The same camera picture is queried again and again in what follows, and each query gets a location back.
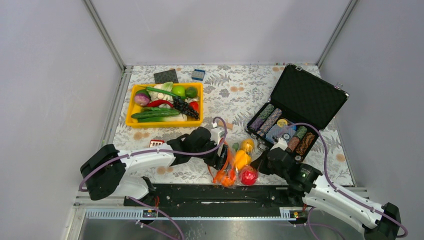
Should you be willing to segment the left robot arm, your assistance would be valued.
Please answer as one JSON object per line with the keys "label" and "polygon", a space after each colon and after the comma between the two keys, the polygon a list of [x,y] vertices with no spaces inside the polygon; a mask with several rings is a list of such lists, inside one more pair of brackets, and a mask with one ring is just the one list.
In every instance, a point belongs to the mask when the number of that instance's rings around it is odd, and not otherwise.
{"label": "left robot arm", "polygon": [[92,201],[117,195],[136,198],[148,206],[155,200],[153,185],[147,177],[137,178],[131,173],[182,165],[192,157],[215,167],[226,136],[227,130],[221,127],[212,130],[198,127],[190,134],[139,150],[120,151],[113,144],[104,145],[80,167],[83,180],[79,190],[87,192]]}

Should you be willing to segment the green fake bell pepper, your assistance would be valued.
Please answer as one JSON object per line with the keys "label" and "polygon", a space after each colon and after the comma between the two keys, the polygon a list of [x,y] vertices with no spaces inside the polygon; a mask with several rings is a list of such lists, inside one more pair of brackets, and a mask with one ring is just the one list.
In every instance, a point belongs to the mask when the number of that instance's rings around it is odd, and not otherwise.
{"label": "green fake bell pepper", "polygon": [[143,95],[147,95],[147,96],[149,96],[149,92],[148,92],[146,89],[138,90],[135,94],[136,94],[136,95],[138,95],[138,94],[143,94]]}

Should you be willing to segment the green fake long bean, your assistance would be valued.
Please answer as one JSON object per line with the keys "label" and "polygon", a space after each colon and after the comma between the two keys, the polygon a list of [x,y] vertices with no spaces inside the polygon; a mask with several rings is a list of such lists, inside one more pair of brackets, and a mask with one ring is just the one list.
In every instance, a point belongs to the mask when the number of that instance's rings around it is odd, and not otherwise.
{"label": "green fake long bean", "polygon": [[172,92],[169,92],[169,91],[166,91],[166,90],[163,90],[163,89],[158,89],[158,88],[150,87],[150,86],[147,86],[146,87],[146,90],[147,91],[152,91],[152,92],[157,92],[157,93],[162,93],[162,94],[166,94],[166,95],[170,95],[170,96],[176,97],[176,98],[186,99],[185,96],[179,96],[179,95],[177,95],[175,93],[172,93]]}

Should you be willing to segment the yellow plastic bin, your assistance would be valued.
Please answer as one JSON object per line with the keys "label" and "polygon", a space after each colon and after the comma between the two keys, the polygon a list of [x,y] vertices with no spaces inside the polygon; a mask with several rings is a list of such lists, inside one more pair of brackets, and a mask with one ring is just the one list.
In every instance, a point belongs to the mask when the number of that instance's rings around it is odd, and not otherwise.
{"label": "yellow plastic bin", "polygon": [[203,122],[201,83],[136,84],[125,124],[132,128],[198,127]]}

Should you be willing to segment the clear zip top bag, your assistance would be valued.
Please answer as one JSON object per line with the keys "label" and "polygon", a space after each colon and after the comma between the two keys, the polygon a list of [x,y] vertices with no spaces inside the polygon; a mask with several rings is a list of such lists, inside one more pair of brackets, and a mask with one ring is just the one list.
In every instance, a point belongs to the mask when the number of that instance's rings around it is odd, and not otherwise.
{"label": "clear zip top bag", "polygon": [[255,143],[251,138],[236,142],[229,147],[224,140],[221,148],[223,164],[218,167],[216,173],[209,172],[212,183],[224,188],[236,186],[252,186],[259,177],[258,171],[251,165]]}

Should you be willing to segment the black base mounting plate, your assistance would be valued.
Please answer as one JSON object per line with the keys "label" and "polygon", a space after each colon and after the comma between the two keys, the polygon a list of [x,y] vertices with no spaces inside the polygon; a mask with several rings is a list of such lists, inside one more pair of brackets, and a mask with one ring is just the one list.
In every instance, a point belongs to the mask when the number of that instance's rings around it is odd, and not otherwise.
{"label": "black base mounting plate", "polygon": [[253,185],[225,188],[207,184],[155,184],[140,202],[173,218],[279,217],[282,210],[308,207],[286,186]]}

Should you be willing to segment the red fake apple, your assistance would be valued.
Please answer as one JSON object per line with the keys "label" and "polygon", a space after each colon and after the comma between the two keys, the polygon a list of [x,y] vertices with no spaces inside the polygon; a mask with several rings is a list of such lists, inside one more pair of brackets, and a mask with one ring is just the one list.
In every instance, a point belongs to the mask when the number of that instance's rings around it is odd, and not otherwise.
{"label": "red fake apple", "polygon": [[242,185],[252,186],[256,183],[258,176],[258,172],[255,168],[250,165],[245,165],[239,173],[239,180]]}

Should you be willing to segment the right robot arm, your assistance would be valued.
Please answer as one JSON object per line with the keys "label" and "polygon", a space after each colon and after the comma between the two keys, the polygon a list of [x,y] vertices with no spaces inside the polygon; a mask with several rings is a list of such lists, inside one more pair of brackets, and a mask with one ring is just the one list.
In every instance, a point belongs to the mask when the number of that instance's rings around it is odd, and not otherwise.
{"label": "right robot arm", "polygon": [[277,175],[288,185],[284,200],[293,206],[307,205],[347,223],[366,240],[399,238],[399,208],[363,198],[328,180],[315,167],[300,163],[280,147],[263,152],[252,167],[265,175]]}

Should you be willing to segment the yellow fake bell pepper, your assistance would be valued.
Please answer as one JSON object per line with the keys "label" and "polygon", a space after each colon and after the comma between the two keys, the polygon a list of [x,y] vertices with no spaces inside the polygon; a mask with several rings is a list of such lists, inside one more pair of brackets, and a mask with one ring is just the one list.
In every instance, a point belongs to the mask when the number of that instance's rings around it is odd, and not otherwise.
{"label": "yellow fake bell pepper", "polygon": [[242,168],[246,165],[249,165],[252,162],[252,157],[249,153],[246,153],[243,150],[238,150],[234,157],[234,165],[236,169],[240,172]]}

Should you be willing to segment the black fake grape bunch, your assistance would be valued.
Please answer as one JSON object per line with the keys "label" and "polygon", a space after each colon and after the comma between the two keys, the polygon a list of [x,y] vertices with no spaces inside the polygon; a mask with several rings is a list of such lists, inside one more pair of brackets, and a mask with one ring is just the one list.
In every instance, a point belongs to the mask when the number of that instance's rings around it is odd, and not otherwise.
{"label": "black fake grape bunch", "polygon": [[192,117],[196,120],[200,119],[200,114],[189,103],[180,96],[173,96],[171,100],[172,107],[180,113]]}

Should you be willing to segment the blue grey small box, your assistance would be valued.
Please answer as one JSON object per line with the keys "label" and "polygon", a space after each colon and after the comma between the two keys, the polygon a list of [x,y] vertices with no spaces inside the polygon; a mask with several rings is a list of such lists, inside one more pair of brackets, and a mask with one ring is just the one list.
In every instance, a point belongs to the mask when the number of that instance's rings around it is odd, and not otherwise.
{"label": "blue grey small box", "polygon": [[206,71],[202,69],[194,69],[191,73],[191,79],[196,81],[203,81],[206,75]]}

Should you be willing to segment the black foam square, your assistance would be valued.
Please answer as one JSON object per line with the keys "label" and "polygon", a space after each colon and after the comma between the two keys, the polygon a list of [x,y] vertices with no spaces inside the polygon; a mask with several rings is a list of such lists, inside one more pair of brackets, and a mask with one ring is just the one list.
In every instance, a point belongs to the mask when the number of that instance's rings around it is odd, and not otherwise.
{"label": "black foam square", "polygon": [[162,72],[157,72],[153,74],[154,82],[156,84],[164,84],[172,82],[175,84],[179,83],[177,72],[175,69],[170,69]]}

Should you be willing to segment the purple fake onion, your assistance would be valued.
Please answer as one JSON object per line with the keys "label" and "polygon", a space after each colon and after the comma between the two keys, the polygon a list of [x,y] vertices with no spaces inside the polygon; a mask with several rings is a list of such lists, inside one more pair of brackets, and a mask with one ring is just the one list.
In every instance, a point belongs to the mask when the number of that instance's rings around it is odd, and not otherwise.
{"label": "purple fake onion", "polygon": [[136,105],[144,107],[151,102],[151,97],[147,93],[136,93],[133,100]]}

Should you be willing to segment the black poker chip case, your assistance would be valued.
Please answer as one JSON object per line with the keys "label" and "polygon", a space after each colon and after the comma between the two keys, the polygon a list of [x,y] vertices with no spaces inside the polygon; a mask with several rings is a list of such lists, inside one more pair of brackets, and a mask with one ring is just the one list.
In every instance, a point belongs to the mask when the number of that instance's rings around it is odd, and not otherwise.
{"label": "black poker chip case", "polygon": [[318,139],[316,131],[330,123],[348,98],[347,92],[290,63],[246,131],[267,147],[283,139],[287,152],[302,162]]}

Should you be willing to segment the red fake tomato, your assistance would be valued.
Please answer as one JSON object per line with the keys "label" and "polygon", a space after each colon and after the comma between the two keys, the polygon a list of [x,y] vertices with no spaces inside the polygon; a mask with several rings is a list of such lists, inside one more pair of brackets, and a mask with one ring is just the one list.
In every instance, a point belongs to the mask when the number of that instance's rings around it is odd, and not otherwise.
{"label": "red fake tomato", "polygon": [[197,101],[192,101],[189,103],[189,105],[197,112],[199,113],[200,110],[200,106],[199,103]]}

